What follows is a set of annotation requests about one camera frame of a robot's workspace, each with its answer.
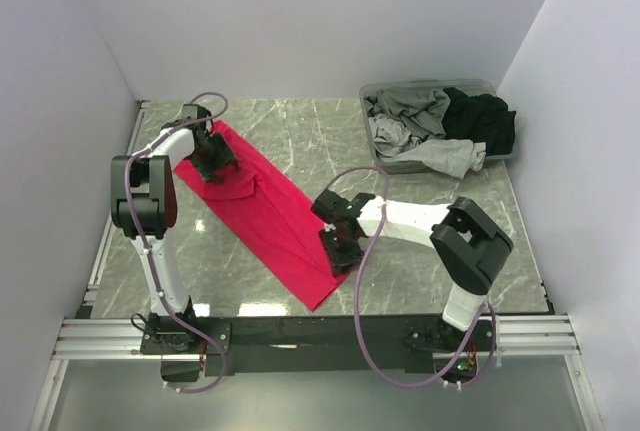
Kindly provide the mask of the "red t-shirt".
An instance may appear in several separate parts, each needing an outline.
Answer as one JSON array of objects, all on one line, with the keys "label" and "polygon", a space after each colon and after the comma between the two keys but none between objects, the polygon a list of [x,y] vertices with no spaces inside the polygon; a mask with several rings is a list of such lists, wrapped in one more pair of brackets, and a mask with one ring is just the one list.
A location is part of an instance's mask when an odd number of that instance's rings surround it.
[{"label": "red t-shirt", "polygon": [[265,156],[222,121],[213,126],[239,162],[205,182],[187,159],[177,176],[308,310],[315,311],[342,284],[319,232],[323,222],[311,200]]}]

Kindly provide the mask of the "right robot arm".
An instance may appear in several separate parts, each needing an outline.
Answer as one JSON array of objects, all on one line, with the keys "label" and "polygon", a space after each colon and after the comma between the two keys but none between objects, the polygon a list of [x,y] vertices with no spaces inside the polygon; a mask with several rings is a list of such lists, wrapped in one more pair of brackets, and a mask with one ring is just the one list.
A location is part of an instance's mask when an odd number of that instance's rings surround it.
[{"label": "right robot arm", "polygon": [[387,200],[359,193],[347,200],[323,191],[311,206],[325,223],[319,238],[334,276],[356,270],[354,322],[363,338],[361,281],[373,248],[381,237],[435,250],[453,281],[444,310],[434,323],[411,332],[412,346],[429,351],[460,350],[474,337],[473,323],[513,250],[510,237],[475,201],[459,197],[451,204],[426,205]]}]

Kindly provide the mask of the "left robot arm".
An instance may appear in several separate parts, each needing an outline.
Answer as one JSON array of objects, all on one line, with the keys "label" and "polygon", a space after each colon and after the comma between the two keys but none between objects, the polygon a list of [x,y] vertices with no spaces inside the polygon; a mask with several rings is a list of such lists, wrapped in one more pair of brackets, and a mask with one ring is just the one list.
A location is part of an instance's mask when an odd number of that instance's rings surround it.
[{"label": "left robot arm", "polygon": [[176,353],[217,346],[199,327],[179,274],[172,237],[178,217],[173,173],[187,162],[204,183],[219,185],[222,170],[239,168],[225,138],[213,130],[223,113],[192,100],[144,148],[111,161],[111,220],[136,250],[151,298],[143,336]]}]

